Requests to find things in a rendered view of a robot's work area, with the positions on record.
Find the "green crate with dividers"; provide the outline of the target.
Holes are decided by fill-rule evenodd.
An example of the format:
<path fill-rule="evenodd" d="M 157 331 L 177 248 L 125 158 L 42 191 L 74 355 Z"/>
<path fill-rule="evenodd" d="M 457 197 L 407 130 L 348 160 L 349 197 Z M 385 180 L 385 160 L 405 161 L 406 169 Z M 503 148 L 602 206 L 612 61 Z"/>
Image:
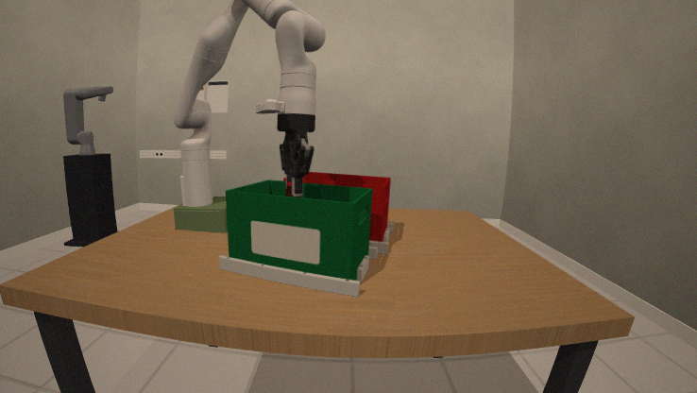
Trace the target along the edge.
<path fill-rule="evenodd" d="M 368 255 L 373 189 L 303 183 L 301 197 L 285 189 L 280 180 L 247 187 L 231 219 L 230 257 L 357 281 Z"/>

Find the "red crate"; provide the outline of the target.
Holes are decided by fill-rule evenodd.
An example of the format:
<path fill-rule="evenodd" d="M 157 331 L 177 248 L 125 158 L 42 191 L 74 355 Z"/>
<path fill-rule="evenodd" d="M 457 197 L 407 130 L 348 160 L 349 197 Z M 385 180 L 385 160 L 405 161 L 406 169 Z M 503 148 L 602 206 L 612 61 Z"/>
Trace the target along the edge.
<path fill-rule="evenodd" d="M 373 189 L 369 241 L 381 242 L 384 219 L 386 219 L 386 209 L 388 209 L 388 183 L 390 179 L 391 178 L 309 172 L 308 175 L 303 177 L 303 182 Z"/>

